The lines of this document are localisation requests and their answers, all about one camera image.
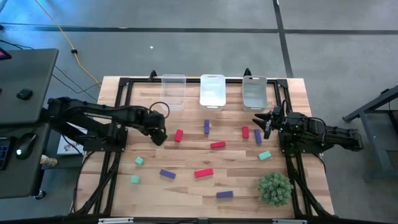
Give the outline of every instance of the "block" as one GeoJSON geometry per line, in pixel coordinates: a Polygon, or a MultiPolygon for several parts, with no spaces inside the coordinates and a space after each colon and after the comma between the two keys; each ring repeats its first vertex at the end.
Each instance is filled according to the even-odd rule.
{"type": "Polygon", "coordinates": [[[259,159],[263,160],[263,159],[268,159],[271,157],[271,153],[269,151],[263,152],[259,154],[259,159]]]}
{"type": "Polygon", "coordinates": [[[184,133],[184,132],[183,132],[181,129],[178,129],[177,132],[175,133],[174,141],[176,141],[176,142],[181,142],[182,134],[183,134],[183,133],[184,133]]]}
{"type": "Polygon", "coordinates": [[[132,175],[130,181],[131,181],[133,184],[139,184],[139,176],[132,175]]]}
{"type": "Polygon", "coordinates": [[[219,147],[225,147],[225,142],[216,142],[216,143],[211,143],[210,144],[210,147],[212,148],[212,149],[216,149],[216,148],[219,148],[219,147]]]}
{"type": "Polygon", "coordinates": [[[209,134],[210,132],[210,121],[205,120],[205,134],[209,134]]]}
{"type": "Polygon", "coordinates": [[[249,138],[249,127],[245,126],[242,128],[242,137],[249,138]]]}
{"type": "Polygon", "coordinates": [[[143,163],[144,163],[144,159],[141,158],[141,157],[137,157],[137,159],[136,159],[136,164],[142,165],[143,163]]]}
{"type": "Polygon", "coordinates": [[[167,170],[160,170],[160,175],[163,175],[165,177],[174,179],[175,178],[175,174],[173,172],[167,171],[167,170]]]}
{"type": "Polygon", "coordinates": [[[195,177],[196,178],[204,177],[204,176],[207,176],[207,175],[213,175],[213,169],[212,168],[204,169],[204,170],[196,170],[195,171],[195,177]]]}
{"type": "Polygon", "coordinates": [[[229,198],[234,197],[234,192],[232,190],[227,192],[217,192],[217,198],[229,198]]]}
{"type": "Polygon", "coordinates": [[[255,129],[254,130],[254,135],[256,136],[256,143],[257,144],[261,144],[261,134],[260,134],[260,130],[255,129]]]}

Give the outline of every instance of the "clear plastic bin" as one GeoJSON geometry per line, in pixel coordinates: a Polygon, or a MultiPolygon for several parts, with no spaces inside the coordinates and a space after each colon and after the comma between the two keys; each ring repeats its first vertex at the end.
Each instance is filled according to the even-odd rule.
{"type": "Polygon", "coordinates": [[[186,82],[187,78],[185,75],[162,75],[160,100],[168,104],[170,111],[181,111],[184,109],[186,82]]]}
{"type": "Polygon", "coordinates": [[[268,106],[267,78],[243,77],[243,111],[261,112],[268,106]]]}
{"type": "Polygon", "coordinates": [[[224,75],[200,77],[200,106],[204,110],[221,111],[226,104],[224,75]]]}

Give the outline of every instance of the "computer keyboard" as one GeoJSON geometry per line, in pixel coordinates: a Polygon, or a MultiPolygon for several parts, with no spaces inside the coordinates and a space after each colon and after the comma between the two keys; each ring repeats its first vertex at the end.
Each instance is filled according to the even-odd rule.
{"type": "Polygon", "coordinates": [[[0,137],[0,170],[6,169],[14,143],[15,137],[0,137]]]}

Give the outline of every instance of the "wooden tabletop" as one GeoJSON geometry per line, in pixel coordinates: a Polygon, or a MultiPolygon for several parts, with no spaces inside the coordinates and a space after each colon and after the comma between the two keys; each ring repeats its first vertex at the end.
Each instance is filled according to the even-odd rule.
{"type": "MultiPolygon", "coordinates": [[[[99,104],[114,106],[120,77],[104,77],[99,104]]],[[[293,110],[311,116],[304,80],[288,79],[293,110]]],[[[131,105],[149,107],[160,100],[160,83],[135,83],[131,105]]],[[[275,102],[274,89],[267,87],[269,107],[275,102]]],[[[293,206],[274,208],[258,200],[257,181],[270,171],[287,175],[285,158],[279,150],[277,132],[261,146],[256,145],[251,120],[253,113],[242,111],[241,84],[227,84],[223,111],[203,111],[199,105],[200,84],[187,83],[185,109],[172,111],[166,119],[169,138],[156,146],[149,137],[129,129],[126,151],[122,153],[112,216],[129,217],[212,217],[212,218],[292,218],[293,206]],[[203,134],[203,123],[209,119],[210,134],[203,134]],[[242,138],[242,127],[249,126],[249,139],[242,138]],[[174,141],[177,129],[183,130],[180,143],[174,141]],[[226,141],[224,149],[210,149],[210,144],[226,141]],[[258,154],[270,151],[272,157],[260,161],[258,154]],[[145,162],[134,163],[137,156],[145,162]],[[196,179],[197,169],[213,168],[214,175],[196,179]],[[176,173],[174,180],[159,175],[161,169],[176,173]],[[130,183],[138,175],[139,184],[130,183]],[[216,193],[233,190],[234,197],[217,199],[216,193]]],[[[155,110],[163,111],[160,106],[155,110]]],[[[94,153],[83,168],[78,184],[76,205],[80,208],[90,197],[100,179],[103,152],[94,153]]],[[[303,155],[307,184],[324,208],[333,213],[330,193],[322,163],[311,154],[303,155]]],[[[104,208],[107,193],[103,197],[104,208]]],[[[303,211],[302,194],[298,191],[303,211]]]]}

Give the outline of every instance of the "red block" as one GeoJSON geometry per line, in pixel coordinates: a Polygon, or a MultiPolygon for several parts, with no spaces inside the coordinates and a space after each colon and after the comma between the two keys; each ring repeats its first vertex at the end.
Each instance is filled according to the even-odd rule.
{"type": "Polygon", "coordinates": [[[183,131],[178,129],[174,136],[174,141],[181,142],[183,131]]]}
{"type": "Polygon", "coordinates": [[[225,142],[216,142],[216,143],[211,143],[210,147],[212,149],[218,148],[218,147],[225,147],[225,142]]]}
{"type": "Polygon", "coordinates": [[[249,138],[249,127],[245,126],[242,128],[242,136],[243,138],[249,138]]]}
{"type": "Polygon", "coordinates": [[[207,176],[207,175],[213,175],[213,169],[212,168],[204,169],[204,170],[196,170],[195,171],[195,177],[196,178],[204,177],[204,176],[207,176]]]}

